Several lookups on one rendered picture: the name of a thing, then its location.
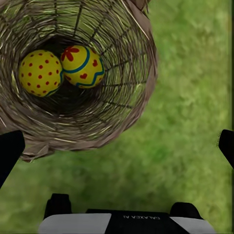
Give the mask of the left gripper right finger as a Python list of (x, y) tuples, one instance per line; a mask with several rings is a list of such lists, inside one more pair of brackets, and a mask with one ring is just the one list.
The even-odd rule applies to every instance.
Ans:
[(234, 132), (223, 130), (218, 146), (234, 169)]

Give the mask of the easter egg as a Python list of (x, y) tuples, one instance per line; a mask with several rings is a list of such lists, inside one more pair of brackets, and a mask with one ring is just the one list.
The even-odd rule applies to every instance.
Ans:
[(60, 91), (65, 75), (60, 58), (44, 48), (29, 53), (19, 67), (19, 78), (26, 92), (39, 98)]
[(61, 55), (65, 79), (81, 90), (96, 87), (105, 76), (105, 64), (99, 52), (83, 45), (68, 45)]

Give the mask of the wicker basket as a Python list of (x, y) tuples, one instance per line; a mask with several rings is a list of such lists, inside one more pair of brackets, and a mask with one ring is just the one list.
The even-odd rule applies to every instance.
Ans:
[[(144, 11), (146, 8), (149, 14), (148, 3), (151, 0), (95, 1), (97, 4), (91, 1), (86, 3), (85, 0), (0, 0), (0, 135), (22, 131), (26, 148), (19, 159), (28, 164), (53, 155), (55, 151), (80, 152), (110, 144), (138, 122), (155, 90), (159, 75), (159, 54), (151, 22)], [(23, 6), (8, 20), (4, 18), (6, 10), (22, 3)], [(57, 12), (71, 9), (75, 5), (79, 7), (77, 14)], [(114, 8), (129, 21), (128, 30), (124, 29), (123, 22), (113, 12)], [(83, 22), (94, 30), (93, 36), (79, 26), (80, 17), (84, 19), (83, 9), (91, 10), (91, 15), (98, 24)], [(39, 11), (54, 12), (46, 17), (35, 18)], [(76, 17), (77, 21), (71, 31), (60, 29), (59, 19), (72, 17)], [(27, 18), (30, 20), (27, 21)], [(16, 31), (19, 24), (22, 25)], [(47, 26), (53, 27), (41, 36)], [(81, 36), (83, 34), (88, 39)], [(105, 43), (105, 49), (96, 36)], [(88, 91), (82, 90), (83, 95), (78, 98), (70, 95), (67, 97), (60, 91), (55, 92), (52, 96), (58, 97), (70, 108), (69, 111), (62, 113), (61, 105), (52, 106), (23, 88), (19, 69), (29, 53), (60, 44), (83, 45), (95, 51), (92, 43), (99, 49), (99, 55), (106, 66), (105, 76), (96, 87)], [(61, 55), (59, 53), (57, 57), (61, 58)], [(114, 57), (116, 62), (113, 61)], [(137, 81), (138, 63), (141, 79)], [(127, 64), (128, 73), (125, 75)], [(116, 77), (112, 83), (111, 76)], [(130, 106), (132, 95), (142, 83), (145, 84), (140, 96)], [(120, 120), (125, 112), (128, 114)]]

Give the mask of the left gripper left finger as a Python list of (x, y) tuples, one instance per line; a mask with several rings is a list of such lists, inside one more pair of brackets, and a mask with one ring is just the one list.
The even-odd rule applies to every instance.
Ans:
[(21, 130), (0, 135), (0, 188), (25, 148)]

